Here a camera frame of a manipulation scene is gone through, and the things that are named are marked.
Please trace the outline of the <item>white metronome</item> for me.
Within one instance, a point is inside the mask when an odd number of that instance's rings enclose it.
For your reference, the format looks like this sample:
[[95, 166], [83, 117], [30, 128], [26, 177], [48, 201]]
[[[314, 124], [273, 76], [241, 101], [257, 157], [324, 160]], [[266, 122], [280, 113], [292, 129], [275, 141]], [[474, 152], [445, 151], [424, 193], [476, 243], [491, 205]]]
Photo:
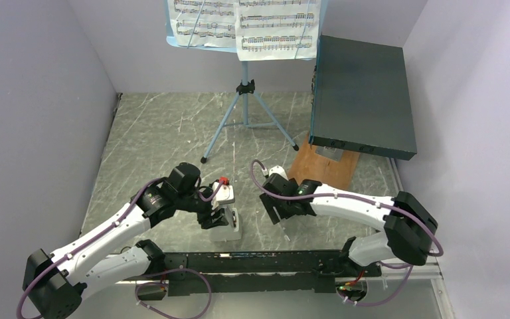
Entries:
[[224, 225], [209, 229], [209, 239], [212, 242], [238, 241], [242, 238], [241, 222], [237, 209], [224, 206], [220, 210]]

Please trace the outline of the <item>sheet music page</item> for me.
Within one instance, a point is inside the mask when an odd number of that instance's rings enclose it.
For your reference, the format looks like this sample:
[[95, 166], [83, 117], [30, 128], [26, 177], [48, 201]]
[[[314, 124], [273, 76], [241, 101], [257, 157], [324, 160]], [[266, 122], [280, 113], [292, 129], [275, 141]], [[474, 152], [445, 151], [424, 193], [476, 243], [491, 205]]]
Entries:
[[310, 60], [327, 1], [236, 1], [236, 52], [241, 61]]
[[236, 46], [234, 1], [174, 0], [167, 2], [169, 23], [180, 47]]

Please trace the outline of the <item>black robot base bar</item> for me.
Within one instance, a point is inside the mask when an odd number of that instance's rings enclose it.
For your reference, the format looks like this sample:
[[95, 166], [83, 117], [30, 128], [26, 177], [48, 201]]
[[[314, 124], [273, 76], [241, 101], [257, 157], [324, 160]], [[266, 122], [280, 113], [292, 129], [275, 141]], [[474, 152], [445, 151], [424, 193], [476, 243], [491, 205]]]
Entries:
[[311, 290], [334, 293], [357, 277], [380, 277], [379, 265], [359, 266], [340, 250], [165, 253], [134, 280], [162, 279], [169, 296], [204, 293]]

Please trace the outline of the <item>light blue music stand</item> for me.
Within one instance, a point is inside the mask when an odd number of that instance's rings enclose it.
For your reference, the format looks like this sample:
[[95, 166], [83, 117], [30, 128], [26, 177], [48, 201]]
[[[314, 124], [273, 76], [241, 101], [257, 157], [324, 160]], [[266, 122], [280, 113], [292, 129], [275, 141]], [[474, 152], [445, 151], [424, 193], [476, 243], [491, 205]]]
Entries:
[[[219, 51], [226, 53], [233, 53], [237, 55], [236, 47], [227, 49], [227, 48], [214, 48], [214, 47], [180, 47], [176, 44], [175, 39], [173, 38], [173, 33], [171, 30], [171, 26], [169, 23], [169, 15], [167, 10], [167, 2], [163, 2], [163, 7], [165, 10], [165, 18], [166, 18], [166, 31], [167, 31], [167, 42], [173, 46], [182, 49], [199, 49], [204, 51]], [[327, 12], [327, 6], [322, 9], [323, 20], [321, 23], [321, 29], [323, 26], [323, 21], [325, 19], [325, 14]], [[230, 103], [226, 113], [224, 114], [223, 119], [220, 121], [214, 136], [207, 147], [204, 155], [201, 158], [201, 163], [206, 163], [209, 155], [220, 135], [222, 129], [230, 126], [230, 122], [228, 122], [228, 118], [231, 115], [232, 111], [235, 109], [236, 105], [241, 102], [242, 103], [242, 121], [239, 122], [239, 125], [244, 126], [246, 128], [265, 128], [266, 126], [274, 126], [284, 135], [285, 139], [291, 145], [291, 147], [298, 151], [299, 147], [296, 142], [294, 142], [293, 138], [288, 134], [287, 130], [279, 123], [278, 119], [273, 115], [272, 111], [269, 109], [268, 105], [263, 101], [260, 93], [256, 89], [255, 81], [249, 77], [248, 72], [248, 64], [251, 61], [241, 61], [242, 67], [242, 78], [240, 80], [240, 84], [236, 87], [236, 92], [234, 94], [234, 98]]]

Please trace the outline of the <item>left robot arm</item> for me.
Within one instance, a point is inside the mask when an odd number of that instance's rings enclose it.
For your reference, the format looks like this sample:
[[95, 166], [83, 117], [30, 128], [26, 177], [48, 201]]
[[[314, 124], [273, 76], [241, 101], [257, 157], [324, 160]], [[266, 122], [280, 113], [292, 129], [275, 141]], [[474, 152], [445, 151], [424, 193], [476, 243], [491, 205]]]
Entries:
[[75, 241], [47, 253], [42, 249], [27, 259], [23, 293], [16, 316], [31, 301], [39, 318], [67, 318], [88, 297], [135, 276], [154, 279], [167, 270], [165, 253], [151, 240], [140, 240], [123, 253], [115, 248], [172, 218], [176, 212], [194, 213], [202, 229], [234, 223], [227, 216], [234, 191], [225, 177], [202, 185], [200, 169], [180, 163], [167, 177], [142, 186], [128, 203], [106, 221]]

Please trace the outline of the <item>clear metronome front cover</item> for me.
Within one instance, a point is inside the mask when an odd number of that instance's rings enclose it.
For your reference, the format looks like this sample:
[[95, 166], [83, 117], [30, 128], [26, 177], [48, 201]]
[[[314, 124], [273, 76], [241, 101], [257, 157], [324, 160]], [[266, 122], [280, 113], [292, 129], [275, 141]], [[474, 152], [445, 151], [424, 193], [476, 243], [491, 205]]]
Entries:
[[279, 226], [279, 228], [281, 229], [281, 232], [283, 233], [284, 235], [284, 239], [287, 241], [287, 242], [290, 242], [291, 239], [288, 235], [288, 232], [287, 232], [287, 229], [286, 229], [286, 224], [282, 221], [282, 218], [280, 216], [280, 214], [278, 213], [278, 210], [276, 207], [273, 207], [273, 210], [274, 210], [274, 215], [276, 216], [278, 222], [277, 222], [277, 225]]

